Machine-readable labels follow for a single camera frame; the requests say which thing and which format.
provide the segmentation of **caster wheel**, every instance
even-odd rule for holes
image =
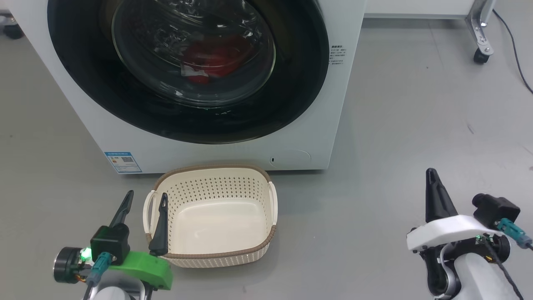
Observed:
[[[484,64],[489,61],[489,57],[490,56],[481,53],[481,50],[477,49],[474,54],[474,61],[478,64]]]
[[[24,32],[22,32],[19,25],[4,26],[4,34],[13,40],[18,40],[24,36]]]

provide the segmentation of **floor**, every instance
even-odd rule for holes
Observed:
[[[533,82],[533,2],[499,2]],[[520,81],[511,40],[492,18],[496,51],[472,62],[461,21],[366,20],[325,172],[281,172],[278,232],[258,262],[214,270],[173,268],[164,299],[430,299],[425,266],[405,234],[424,223],[424,171],[436,168],[465,215],[477,193],[522,208],[533,234],[533,95]],[[142,201],[157,176],[119,176],[26,39],[0,37],[0,290],[2,299],[78,299],[52,263],[84,247],[135,190],[132,249],[147,250]],[[505,263],[533,295],[531,253]]]

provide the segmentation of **blue and white sticker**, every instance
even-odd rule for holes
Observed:
[[[104,152],[118,173],[142,173],[130,152]]]

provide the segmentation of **washing machine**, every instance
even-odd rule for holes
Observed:
[[[118,173],[328,167],[366,0],[7,5]]]

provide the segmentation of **laundry basket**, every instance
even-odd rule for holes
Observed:
[[[168,197],[168,253],[188,268],[254,262],[276,232],[278,200],[268,174],[257,167],[189,167],[164,174],[146,197],[143,225],[154,236],[163,193]]]

